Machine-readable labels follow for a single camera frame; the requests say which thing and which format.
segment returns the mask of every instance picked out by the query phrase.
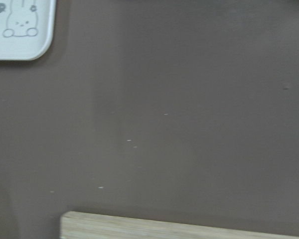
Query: wood grain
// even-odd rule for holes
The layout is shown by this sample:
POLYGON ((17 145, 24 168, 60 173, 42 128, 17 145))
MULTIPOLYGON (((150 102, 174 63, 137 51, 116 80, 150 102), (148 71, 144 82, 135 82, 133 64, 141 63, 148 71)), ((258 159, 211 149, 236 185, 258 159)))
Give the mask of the wood grain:
POLYGON ((61 218, 61 239, 299 239, 178 223, 68 212, 61 218))

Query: rabbit drawing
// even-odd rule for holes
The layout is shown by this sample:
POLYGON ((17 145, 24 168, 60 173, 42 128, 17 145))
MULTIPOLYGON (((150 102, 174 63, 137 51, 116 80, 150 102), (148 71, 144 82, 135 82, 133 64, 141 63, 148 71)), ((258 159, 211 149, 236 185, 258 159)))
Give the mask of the rabbit drawing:
POLYGON ((38 34, 36 0, 10 1, 10 14, 6 19, 6 30, 3 36, 36 36, 38 34))

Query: wooden plank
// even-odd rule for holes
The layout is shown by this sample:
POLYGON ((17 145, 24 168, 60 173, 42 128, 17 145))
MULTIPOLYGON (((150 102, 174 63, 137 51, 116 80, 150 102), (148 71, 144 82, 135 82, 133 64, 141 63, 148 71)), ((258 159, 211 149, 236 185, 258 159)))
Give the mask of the wooden plank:
POLYGON ((61 218, 61 239, 299 239, 178 223, 68 212, 61 218))

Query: small flower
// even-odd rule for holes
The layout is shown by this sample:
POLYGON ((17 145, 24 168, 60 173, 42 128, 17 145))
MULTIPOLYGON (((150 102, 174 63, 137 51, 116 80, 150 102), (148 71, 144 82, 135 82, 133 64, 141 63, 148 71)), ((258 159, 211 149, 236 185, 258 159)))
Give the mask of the small flower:
POLYGON ((30 7, 30 11, 36 11, 36 5, 32 5, 32 6, 30 7))

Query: white tray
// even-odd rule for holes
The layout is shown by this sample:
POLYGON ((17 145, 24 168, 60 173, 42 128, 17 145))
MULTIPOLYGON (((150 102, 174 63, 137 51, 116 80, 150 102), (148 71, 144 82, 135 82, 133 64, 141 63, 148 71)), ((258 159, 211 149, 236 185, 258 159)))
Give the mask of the white tray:
POLYGON ((49 48, 56 0, 0 0, 0 60, 34 60, 49 48))

